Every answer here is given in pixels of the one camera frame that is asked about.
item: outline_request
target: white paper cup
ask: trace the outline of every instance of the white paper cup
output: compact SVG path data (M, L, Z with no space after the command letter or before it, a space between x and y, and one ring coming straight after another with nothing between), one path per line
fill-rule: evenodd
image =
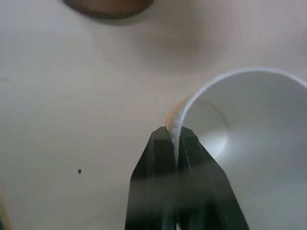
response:
M307 84L276 70L232 71L166 119L178 155L190 128L226 172L251 230L307 229Z

